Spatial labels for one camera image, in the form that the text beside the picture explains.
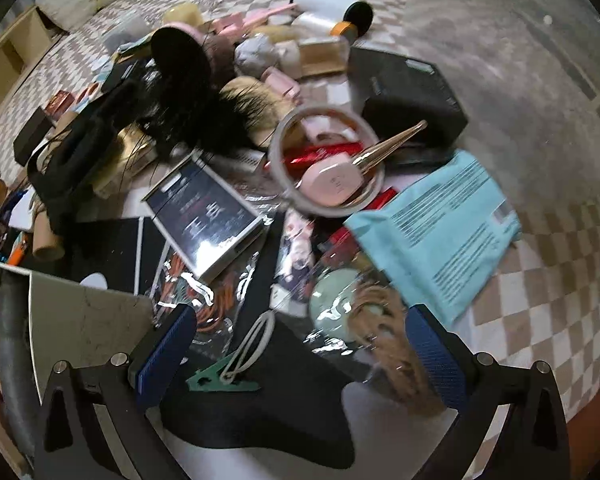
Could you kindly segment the black foam roller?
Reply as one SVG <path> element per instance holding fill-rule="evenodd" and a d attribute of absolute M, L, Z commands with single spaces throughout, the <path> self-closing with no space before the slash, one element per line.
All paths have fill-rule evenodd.
<path fill-rule="evenodd" d="M 27 276 L 4 271 L 0 285 L 0 379 L 6 415 L 20 453 L 34 462 L 40 399 L 29 337 Z"/>

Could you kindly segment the white storage box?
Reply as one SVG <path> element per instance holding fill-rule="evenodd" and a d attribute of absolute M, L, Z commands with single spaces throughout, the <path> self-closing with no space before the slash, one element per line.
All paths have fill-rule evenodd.
<path fill-rule="evenodd" d="M 146 296 L 86 286 L 4 263 L 0 263 L 0 285 L 4 271 L 30 280 L 29 337 L 40 403 L 56 361 L 66 360 L 75 367 L 102 364 L 116 352 L 129 353 L 151 326 L 152 303 Z"/>

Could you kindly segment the black white mouse pad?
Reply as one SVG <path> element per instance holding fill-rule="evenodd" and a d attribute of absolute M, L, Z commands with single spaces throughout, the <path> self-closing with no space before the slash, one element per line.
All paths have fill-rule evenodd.
<path fill-rule="evenodd" d="M 163 427 L 197 448 L 260 448 L 277 479 L 408 479 L 431 451 L 426 431 L 445 410 L 425 396 L 399 406 L 355 387 L 313 354 L 268 306 L 284 217 L 268 229 L 234 329 L 245 339 L 259 315 L 272 334 L 262 356 L 223 386 L 214 366 L 199 385 L 183 361 L 158 406 Z"/>

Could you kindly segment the teal plastic mailer bag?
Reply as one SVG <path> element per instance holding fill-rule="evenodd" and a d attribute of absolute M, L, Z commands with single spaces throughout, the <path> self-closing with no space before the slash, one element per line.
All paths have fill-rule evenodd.
<path fill-rule="evenodd" d="M 471 305 L 521 230 L 496 181 L 463 150 L 344 225 L 404 304 L 424 304 L 445 328 Z"/>

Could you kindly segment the framed dark picture card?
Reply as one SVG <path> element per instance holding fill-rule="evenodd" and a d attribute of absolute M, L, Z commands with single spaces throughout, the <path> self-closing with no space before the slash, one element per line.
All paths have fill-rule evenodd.
<path fill-rule="evenodd" d="M 142 198 L 155 226 L 194 278 L 217 278 L 262 233 L 264 215 L 198 154 L 181 160 Z"/>

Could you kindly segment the black flat gift box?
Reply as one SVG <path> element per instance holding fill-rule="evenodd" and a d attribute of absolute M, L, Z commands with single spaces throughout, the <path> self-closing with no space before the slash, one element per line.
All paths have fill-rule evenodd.
<path fill-rule="evenodd" d="M 53 128 L 52 118 L 45 113 L 42 107 L 37 107 L 20 129 L 12 144 L 15 162 L 21 167 L 27 166 L 34 150 Z"/>

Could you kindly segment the black hair wig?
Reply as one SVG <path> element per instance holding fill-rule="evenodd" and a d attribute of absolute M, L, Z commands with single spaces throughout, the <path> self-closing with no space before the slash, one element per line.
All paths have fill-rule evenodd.
<path fill-rule="evenodd" d="M 55 234 L 66 234 L 76 223 L 82 204 L 94 195 L 96 171 L 110 161 L 125 127 L 137 126 L 153 140 L 160 162 L 178 144 L 221 155 L 256 146 L 248 113 L 220 93 L 211 46 L 198 32 L 158 28 L 149 40 L 155 66 L 134 68 L 87 104 L 54 135 L 56 148 L 43 162 L 41 152 L 30 157 L 28 180 Z"/>

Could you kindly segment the round pink-rimmed tray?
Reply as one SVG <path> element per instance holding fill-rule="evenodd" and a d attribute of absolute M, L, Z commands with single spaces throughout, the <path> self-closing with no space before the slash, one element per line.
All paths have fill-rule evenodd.
<path fill-rule="evenodd" d="M 302 170 L 290 170 L 283 142 L 303 119 L 334 118 L 358 135 L 362 150 L 353 155 L 321 145 L 314 159 Z M 370 205 L 382 190 L 385 169 L 374 162 L 380 144 L 376 133 L 360 116 L 341 107 L 305 105 L 292 110 L 278 124 L 268 148 L 268 171 L 282 187 L 291 205 L 310 216 L 344 218 Z"/>

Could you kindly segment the black square box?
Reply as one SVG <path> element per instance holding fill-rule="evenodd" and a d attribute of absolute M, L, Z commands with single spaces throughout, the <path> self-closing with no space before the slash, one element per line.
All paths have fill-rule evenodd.
<path fill-rule="evenodd" d="M 468 125 L 460 102 L 437 66 L 417 58 L 354 47 L 348 83 L 352 110 L 381 140 L 424 120 L 427 127 L 390 157 L 397 167 L 439 167 L 449 162 Z"/>

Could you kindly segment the wooden shelf unit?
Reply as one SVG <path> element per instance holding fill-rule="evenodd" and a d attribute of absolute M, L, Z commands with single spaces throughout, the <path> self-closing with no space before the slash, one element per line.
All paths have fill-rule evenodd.
<path fill-rule="evenodd" d="M 31 6 L 0 36 L 0 109 L 54 45 L 36 6 Z"/>

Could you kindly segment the white fluffy pillow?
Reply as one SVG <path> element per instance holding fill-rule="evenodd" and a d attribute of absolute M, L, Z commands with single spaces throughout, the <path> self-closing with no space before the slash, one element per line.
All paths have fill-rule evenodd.
<path fill-rule="evenodd" d="M 98 0 L 35 0 L 35 4 L 65 32 L 76 32 L 98 10 Z"/>

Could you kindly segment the white cylinder black cap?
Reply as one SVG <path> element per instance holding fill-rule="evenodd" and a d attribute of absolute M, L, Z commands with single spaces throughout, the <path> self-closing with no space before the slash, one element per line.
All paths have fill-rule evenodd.
<path fill-rule="evenodd" d="M 349 22 L 364 36 L 373 24 L 374 10 L 365 0 L 289 0 L 298 10 L 330 18 L 336 22 Z"/>

